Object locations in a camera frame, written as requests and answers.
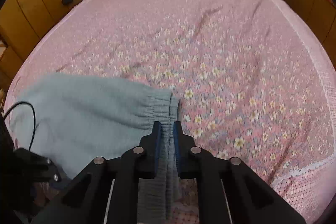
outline metal screw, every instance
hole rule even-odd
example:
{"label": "metal screw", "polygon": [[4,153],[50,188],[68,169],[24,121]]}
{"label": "metal screw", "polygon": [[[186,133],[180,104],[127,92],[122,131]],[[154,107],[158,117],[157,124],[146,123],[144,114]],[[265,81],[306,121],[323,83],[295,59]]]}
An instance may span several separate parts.
{"label": "metal screw", "polygon": [[233,158],[230,159],[230,162],[231,162],[233,165],[239,165],[242,161],[240,160],[240,158],[233,157]]}
{"label": "metal screw", "polygon": [[93,162],[97,165],[102,164],[104,162],[104,158],[103,157],[96,157]]}
{"label": "metal screw", "polygon": [[194,147],[192,147],[192,148],[190,149],[190,151],[191,151],[191,153],[193,153],[193,154],[199,154],[199,153],[201,153],[202,149],[201,149],[200,147],[198,147],[198,146],[194,146]]}
{"label": "metal screw", "polygon": [[143,148],[141,146],[137,146],[137,147],[133,148],[133,152],[135,154],[141,154],[143,151],[144,150],[143,150]]}

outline floral pattern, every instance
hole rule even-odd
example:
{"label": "floral pattern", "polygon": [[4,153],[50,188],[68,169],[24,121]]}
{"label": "floral pattern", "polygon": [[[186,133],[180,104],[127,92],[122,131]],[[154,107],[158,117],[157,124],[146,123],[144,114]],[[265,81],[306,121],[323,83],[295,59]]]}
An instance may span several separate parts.
{"label": "floral pattern", "polygon": [[[319,74],[273,2],[113,3],[76,7],[40,42],[10,93],[55,71],[171,89],[181,98],[184,132],[197,145],[222,159],[240,157],[269,184],[334,153]],[[186,190],[196,185],[181,187],[182,202],[196,204]]]}

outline wire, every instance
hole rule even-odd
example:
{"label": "wire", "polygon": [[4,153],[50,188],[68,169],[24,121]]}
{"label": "wire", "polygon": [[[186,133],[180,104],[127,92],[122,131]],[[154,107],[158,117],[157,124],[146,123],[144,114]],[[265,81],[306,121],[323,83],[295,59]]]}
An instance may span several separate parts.
{"label": "wire", "polygon": [[32,145],[33,145],[33,141],[34,141],[34,137],[35,137],[35,128],[36,128],[36,116],[35,116],[35,110],[34,110],[34,107],[31,103],[29,102],[26,102],[26,101],[19,101],[19,102],[16,102],[14,105],[12,105],[5,113],[5,115],[3,116],[3,120],[5,120],[7,118],[7,116],[9,115],[9,113],[14,109],[16,108],[17,106],[19,105],[29,105],[33,111],[33,116],[34,116],[34,129],[33,129],[33,135],[31,136],[31,141],[30,141],[30,145],[29,145],[29,148],[28,148],[28,151],[30,151]]}

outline floral bedsheet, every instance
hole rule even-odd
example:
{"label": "floral bedsheet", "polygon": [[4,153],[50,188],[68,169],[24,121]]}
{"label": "floral bedsheet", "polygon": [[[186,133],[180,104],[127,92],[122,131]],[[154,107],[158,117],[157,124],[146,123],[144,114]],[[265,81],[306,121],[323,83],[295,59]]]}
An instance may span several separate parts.
{"label": "floral bedsheet", "polygon": [[[50,72],[172,89],[186,134],[240,157],[308,223],[336,192],[335,70],[282,0],[84,0],[34,49],[6,107]],[[196,223],[196,185],[181,188],[172,222]]]}

